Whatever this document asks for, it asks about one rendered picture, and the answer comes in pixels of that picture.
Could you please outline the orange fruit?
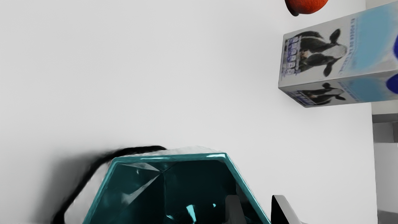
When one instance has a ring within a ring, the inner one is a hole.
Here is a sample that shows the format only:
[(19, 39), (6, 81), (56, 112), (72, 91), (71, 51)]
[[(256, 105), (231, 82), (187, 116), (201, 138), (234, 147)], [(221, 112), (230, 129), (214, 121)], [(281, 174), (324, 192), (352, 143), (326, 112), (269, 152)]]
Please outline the orange fruit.
[(287, 10), (293, 16), (299, 14), (314, 14), (322, 9), (328, 0), (285, 0)]

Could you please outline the teal faceted mug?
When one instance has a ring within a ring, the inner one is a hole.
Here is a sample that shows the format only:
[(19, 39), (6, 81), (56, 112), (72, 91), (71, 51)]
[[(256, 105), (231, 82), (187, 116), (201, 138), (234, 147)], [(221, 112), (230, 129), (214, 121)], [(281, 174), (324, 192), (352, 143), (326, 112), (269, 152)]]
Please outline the teal faceted mug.
[(246, 224), (271, 224), (226, 153), (118, 157), (83, 224), (228, 224), (231, 195)]

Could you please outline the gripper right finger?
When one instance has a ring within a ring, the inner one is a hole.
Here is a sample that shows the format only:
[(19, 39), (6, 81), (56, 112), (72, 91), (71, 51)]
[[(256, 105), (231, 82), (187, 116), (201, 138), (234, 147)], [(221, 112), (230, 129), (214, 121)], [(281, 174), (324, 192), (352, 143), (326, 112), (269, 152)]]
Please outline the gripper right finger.
[(272, 224), (307, 224), (302, 222), (283, 195), (273, 195), (271, 201)]

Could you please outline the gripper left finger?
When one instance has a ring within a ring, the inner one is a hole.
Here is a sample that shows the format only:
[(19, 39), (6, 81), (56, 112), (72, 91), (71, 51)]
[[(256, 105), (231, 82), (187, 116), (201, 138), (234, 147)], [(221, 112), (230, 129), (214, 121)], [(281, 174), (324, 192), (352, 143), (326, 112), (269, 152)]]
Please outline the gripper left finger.
[(225, 224), (247, 224), (238, 195), (225, 198)]

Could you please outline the milk carton with cow print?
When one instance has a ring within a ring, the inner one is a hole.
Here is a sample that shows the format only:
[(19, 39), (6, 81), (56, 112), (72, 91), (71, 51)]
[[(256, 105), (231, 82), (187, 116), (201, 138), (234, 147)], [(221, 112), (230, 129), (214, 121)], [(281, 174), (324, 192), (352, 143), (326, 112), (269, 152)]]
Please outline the milk carton with cow print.
[(398, 100), (398, 1), (284, 34), (278, 88), (306, 108)]

